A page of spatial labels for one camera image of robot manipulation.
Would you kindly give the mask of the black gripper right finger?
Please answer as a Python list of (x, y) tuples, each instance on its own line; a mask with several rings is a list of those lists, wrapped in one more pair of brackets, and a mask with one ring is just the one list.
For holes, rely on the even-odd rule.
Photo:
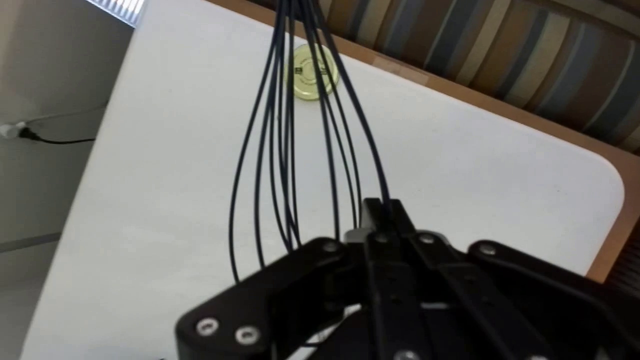
[(640, 360), (638, 299), (495, 239), (456, 250), (364, 202), (379, 360)]

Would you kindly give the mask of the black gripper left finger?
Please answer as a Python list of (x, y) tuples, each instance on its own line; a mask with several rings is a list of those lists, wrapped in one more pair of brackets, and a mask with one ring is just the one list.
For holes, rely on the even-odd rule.
[(283, 360), (362, 292), (364, 246), (317, 237), (188, 310), (179, 360)]

